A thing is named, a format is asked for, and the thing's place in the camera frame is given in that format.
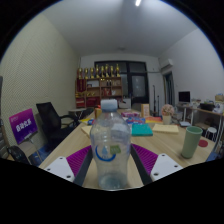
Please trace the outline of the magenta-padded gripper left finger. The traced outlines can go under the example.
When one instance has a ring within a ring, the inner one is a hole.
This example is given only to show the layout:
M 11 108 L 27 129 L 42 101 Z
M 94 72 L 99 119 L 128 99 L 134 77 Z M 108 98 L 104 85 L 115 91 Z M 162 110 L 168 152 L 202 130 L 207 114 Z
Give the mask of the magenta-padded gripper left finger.
M 82 186 L 92 158 L 92 149 L 87 146 L 68 157 L 59 156 L 45 171 Z

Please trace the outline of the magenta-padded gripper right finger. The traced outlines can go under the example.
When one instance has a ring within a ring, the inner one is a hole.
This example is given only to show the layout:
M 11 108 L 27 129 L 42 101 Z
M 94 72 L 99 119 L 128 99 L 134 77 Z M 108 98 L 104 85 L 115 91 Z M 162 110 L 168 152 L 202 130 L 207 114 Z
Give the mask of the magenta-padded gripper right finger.
M 167 154 L 155 154 L 139 145 L 131 145 L 131 156 L 134 159 L 143 185 L 150 184 L 182 169 Z

